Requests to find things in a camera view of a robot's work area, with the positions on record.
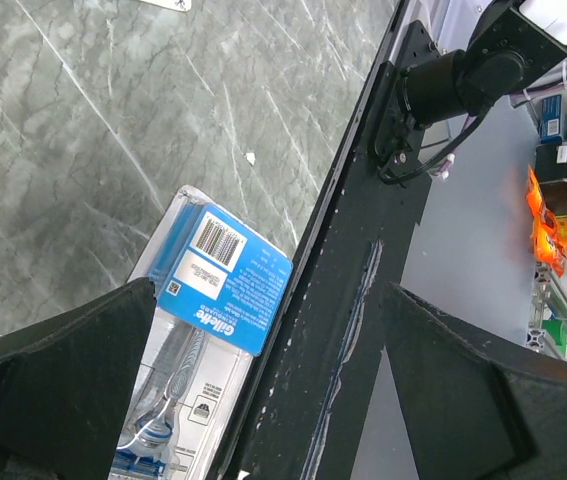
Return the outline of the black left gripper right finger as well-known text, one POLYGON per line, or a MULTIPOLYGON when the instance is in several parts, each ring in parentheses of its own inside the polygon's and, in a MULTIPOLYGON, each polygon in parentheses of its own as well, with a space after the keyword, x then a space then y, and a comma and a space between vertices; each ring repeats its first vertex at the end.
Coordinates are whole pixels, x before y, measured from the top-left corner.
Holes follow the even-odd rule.
POLYGON ((387 353, 422 479, 567 479, 567 362, 387 290, 387 353))

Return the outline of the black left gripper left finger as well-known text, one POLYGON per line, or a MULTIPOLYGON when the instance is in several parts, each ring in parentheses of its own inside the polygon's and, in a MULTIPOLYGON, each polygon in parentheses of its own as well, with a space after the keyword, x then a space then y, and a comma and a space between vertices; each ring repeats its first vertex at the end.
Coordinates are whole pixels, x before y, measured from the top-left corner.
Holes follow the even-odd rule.
POLYGON ((0 478, 105 479, 156 306, 135 279, 0 337, 0 478))

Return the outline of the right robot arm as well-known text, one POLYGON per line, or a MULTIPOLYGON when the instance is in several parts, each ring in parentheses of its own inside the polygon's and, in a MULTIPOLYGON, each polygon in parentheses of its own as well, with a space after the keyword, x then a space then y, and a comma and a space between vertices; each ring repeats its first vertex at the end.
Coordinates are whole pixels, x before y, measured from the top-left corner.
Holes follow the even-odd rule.
POLYGON ((567 1, 493 1, 464 50, 404 71, 405 119, 423 129, 462 114, 477 117, 567 59, 567 1))

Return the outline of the orange snack packet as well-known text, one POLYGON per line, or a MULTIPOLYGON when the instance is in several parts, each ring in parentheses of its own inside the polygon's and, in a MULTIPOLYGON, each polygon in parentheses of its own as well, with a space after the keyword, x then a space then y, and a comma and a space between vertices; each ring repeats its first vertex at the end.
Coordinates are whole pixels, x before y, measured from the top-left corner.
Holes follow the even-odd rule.
POLYGON ((567 219, 557 218, 547 207, 531 167, 527 169, 526 203, 532 215, 530 241, 534 258, 562 277, 567 269, 567 219))

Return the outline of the blue razor blister pack front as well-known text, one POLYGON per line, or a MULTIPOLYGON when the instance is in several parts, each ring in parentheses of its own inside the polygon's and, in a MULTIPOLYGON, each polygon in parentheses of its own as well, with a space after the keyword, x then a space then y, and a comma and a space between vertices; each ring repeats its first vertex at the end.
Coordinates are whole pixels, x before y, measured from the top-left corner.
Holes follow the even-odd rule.
POLYGON ((156 308, 111 478, 207 477, 291 272, 208 195, 178 190, 132 271, 156 308))

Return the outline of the blue background box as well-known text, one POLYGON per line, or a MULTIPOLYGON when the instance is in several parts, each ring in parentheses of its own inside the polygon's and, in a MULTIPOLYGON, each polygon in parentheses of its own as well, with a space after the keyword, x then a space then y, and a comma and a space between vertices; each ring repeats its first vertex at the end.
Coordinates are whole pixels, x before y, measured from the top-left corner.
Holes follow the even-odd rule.
POLYGON ((541 144, 562 140, 563 97, 561 94, 546 97, 540 103, 539 139, 541 144))

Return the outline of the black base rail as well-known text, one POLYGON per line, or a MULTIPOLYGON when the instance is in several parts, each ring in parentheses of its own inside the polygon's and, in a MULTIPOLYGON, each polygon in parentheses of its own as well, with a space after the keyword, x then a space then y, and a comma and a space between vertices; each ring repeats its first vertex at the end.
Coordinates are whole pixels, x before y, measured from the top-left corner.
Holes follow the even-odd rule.
POLYGON ((425 5, 402 1, 294 255, 269 339, 212 462, 212 479, 346 479, 383 350, 383 289, 403 273, 430 188, 423 129, 399 110, 403 69, 437 55, 425 5))

